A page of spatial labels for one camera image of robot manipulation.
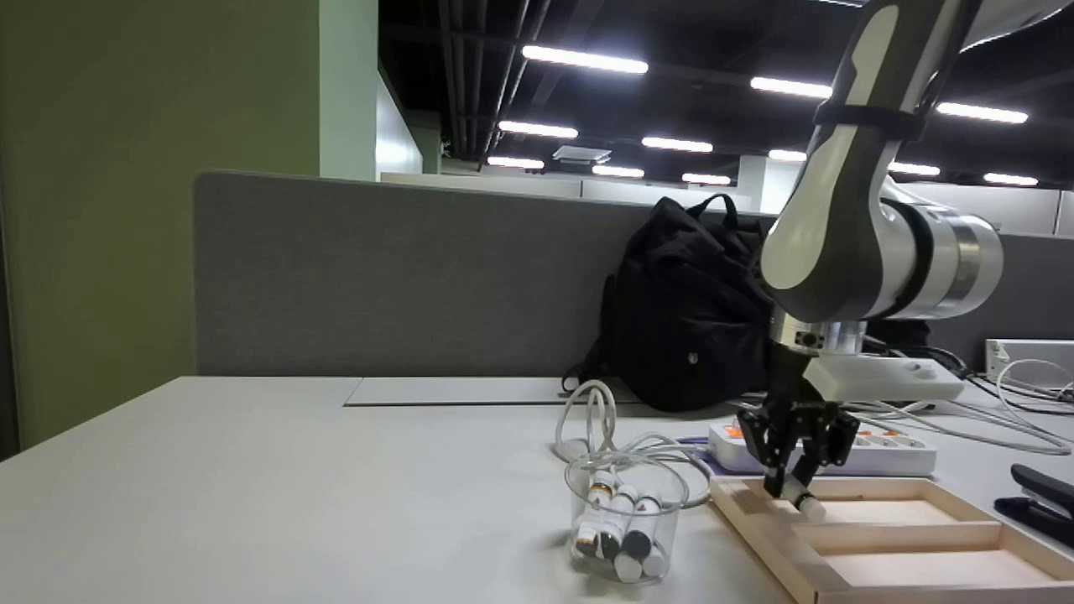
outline white cable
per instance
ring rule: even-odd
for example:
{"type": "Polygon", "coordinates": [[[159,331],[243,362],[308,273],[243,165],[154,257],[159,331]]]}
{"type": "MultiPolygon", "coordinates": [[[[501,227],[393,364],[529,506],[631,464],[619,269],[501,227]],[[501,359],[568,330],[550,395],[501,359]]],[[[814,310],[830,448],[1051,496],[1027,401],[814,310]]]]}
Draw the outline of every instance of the white cable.
{"type": "Polygon", "coordinates": [[[854,412],[867,412],[870,418],[867,424],[875,424],[875,425],[887,425],[884,418],[875,417],[887,417],[887,418],[914,418],[933,433],[943,433],[943,435],[957,435],[957,439],[972,439],[972,442],[991,442],[991,446],[1005,446],[1005,448],[1020,448],[1020,452],[1039,452],[1039,455],[1072,455],[1072,446],[1064,442],[1064,435],[1051,433],[1051,429],[1039,429],[1027,418],[1015,418],[1015,417],[1000,417],[1000,412],[988,412],[988,408],[977,408],[977,406],[967,406],[967,401],[943,401],[943,398],[923,398],[923,401],[914,401],[907,408],[899,406],[889,406],[889,401],[861,401],[861,406],[849,406],[854,412]],[[1005,425],[1010,433],[1025,433],[1025,435],[1034,435],[1039,442],[1010,442],[1010,439],[995,439],[995,435],[981,435],[981,433],[962,433],[962,429],[950,429],[943,424],[933,424],[933,418],[923,418],[915,412],[930,408],[930,406],[954,406],[954,408],[962,408],[967,417],[972,418],[982,418],[982,424],[995,424],[995,425],[1005,425]]]}
{"type": "Polygon", "coordinates": [[[576,455],[571,455],[571,442],[585,448],[585,455],[590,459],[609,459],[609,455],[625,455],[625,459],[635,459],[635,464],[659,464],[666,471],[672,471],[685,486],[685,473],[673,467],[673,464],[687,464],[693,471],[703,473],[705,478],[705,493],[697,496],[687,496],[685,506],[697,506],[707,499],[707,483],[710,483],[710,471],[707,464],[685,442],[679,439],[669,439],[660,433],[647,433],[629,446],[619,446],[613,442],[613,429],[619,429],[619,401],[613,401],[613,392],[609,383],[600,378],[590,378],[590,383],[580,383],[576,388],[571,388],[571,395],[563,398],[563,412],[556,418],[556,433],[555,433],[555,452],[563,459],[563,464],[573,464],[576,455]],[[568,439],[568,418],[576,406],[586,406],[585,412],[585,439],[568,439]]]}
{"type": "Polygon", "coordinates": [[[1074,388],[1074,376],[1072,376],[1072,369],[1061,364],[1061,362],[1051,362],[1051,359],[1016,359],[1016,362],[1006,362],[1006,364],[997,373],[997,395],[1000,395],[1000,406],[1010,408],[1010,412],[1016,412],[1016,406],[1027,406],[1027,401],[1016,401],[1016,406],[1015,406],[1015,401],[1006,398],[1006,392],[1010,392],[1006,376],[1010,376],[1015,369],[1020,369],[1020,364],[1048,364],[1048,369],[1057,369],[1061,376],[1067,376],[1064,387],[1036,387],[1036,383],[1030,383],[1030,388],[1048,392],[1051,401],[1061,401],[1061,395],[1074,388]]]}
{"type": "Polygon", "coordinates": [[[613,429],[619,429],[619,406],[613,406],[613,392],[609,388],[609,383],[600,378],[590,378],[590,383],[580,383],[576,388],[571,388],[568,401],[563,401],[563,412],[556,418],[556,433],[555,433],[555,452],[559,459],[571,464],[568,455],[568,442],[580,442],[580,448],[586,455],[609,455],[613,452],[613,429]],[[585,398],[585,439],[563,439],[563,429],[568,429],[568,418],[571,418],[571,408],[585,398]]]}

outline wooden frame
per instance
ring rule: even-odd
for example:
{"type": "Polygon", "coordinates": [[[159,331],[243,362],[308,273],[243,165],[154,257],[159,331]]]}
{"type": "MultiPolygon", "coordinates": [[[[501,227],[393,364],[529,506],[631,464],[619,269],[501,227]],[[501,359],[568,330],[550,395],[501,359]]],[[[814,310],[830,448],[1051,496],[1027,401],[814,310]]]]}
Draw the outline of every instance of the wooden frame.
{"type": "Polygon", "coordinates": [[[757,478],[710,504],[799,604],[1067,604],[1074,560],[923,478],[818,478],[822,524],[757,478]]]}

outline white table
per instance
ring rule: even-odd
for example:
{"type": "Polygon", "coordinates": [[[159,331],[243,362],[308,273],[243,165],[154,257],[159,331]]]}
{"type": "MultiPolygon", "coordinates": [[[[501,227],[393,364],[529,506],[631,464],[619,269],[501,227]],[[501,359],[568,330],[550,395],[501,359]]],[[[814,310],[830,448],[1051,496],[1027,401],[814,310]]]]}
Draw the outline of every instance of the white table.
{"type": "MultiPolygon", "coordinates": [[[[571,569],[556,406],[407,406],[422,383],[179,378],[0,467],[0,599],[516,604],[784,599],[714,509],[687,509],[666,584],[571,569]],[[393,398],[346,408],[346,398],[393,398]]],[[[510,395],[478,383],[474,398],[510,395]]],[[[703,433],[625,418],[629,433],[703,433]]],[[[1020,459],[943,446],[939,478],[991,506],[1020,459]]],[[[1072,459],[1030,459],[1074,477],[1072,459]]]]}

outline black backpack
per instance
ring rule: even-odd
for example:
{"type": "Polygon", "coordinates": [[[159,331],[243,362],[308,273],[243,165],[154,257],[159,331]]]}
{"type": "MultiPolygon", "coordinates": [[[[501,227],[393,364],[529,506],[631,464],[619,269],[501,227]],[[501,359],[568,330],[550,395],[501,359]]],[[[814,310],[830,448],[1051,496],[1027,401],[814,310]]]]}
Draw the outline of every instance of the black backpack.
{"type": "Polygon", "coordinates": [[[727,194],[697,209],[660,197],[604,281],[600,335],[576,378],[625,383],[669,412],[710,408],[762,388],[771,305],[756,277],[757,227],[727,194]],[[724,222],[705,226],[722,197],[724,222]]]}

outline wall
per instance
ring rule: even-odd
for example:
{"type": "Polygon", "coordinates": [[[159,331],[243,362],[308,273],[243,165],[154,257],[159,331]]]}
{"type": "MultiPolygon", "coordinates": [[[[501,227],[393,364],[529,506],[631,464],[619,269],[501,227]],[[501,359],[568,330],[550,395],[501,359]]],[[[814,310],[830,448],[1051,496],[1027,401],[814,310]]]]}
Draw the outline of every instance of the wall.
{"type": "Polygon", "coordinates": [[[376,175],[422,175],[415,147],[393,89],[376,72],[376,175]]]}
{"type": "MultiPolygon", "coordinates": [[[[376,62],[376,0],[330,3],[366,27],[331,68],[376,62]]],[[[322,109],[318,40],[308,0],[0,0],[27,442],[192,369],[192,181],[207,168],[322,172],[318,123],[340,115],[322,109]]],[[[373,162],[373,83],[346,89],[366,95],[373,162]]]]}
{"type": "Polygon", "coordinates": [[[318,0],[318,175],[376,176],[378,3],[318,0]]]}

